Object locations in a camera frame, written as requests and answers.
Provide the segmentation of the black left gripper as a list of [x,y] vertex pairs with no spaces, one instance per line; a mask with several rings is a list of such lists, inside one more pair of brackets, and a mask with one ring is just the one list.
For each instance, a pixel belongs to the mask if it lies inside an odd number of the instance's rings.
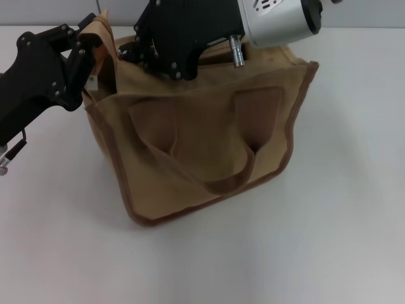
[[82,91],[101,45],[94,34],[80,34],[96,15],[88,14],[74,30],[67,24],[17,40],[17,55],[1,75],[1,145],[52,106],[74,111],[82,104]]

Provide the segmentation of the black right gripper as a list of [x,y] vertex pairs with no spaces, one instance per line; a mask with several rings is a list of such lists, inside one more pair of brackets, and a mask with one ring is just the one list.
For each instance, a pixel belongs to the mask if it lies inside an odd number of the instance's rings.
[[173,80],[195,79],[207,48],[245,34],[238,2],[222,0],[149,1],[134,31],[134,41],[121,45],[118,57]]

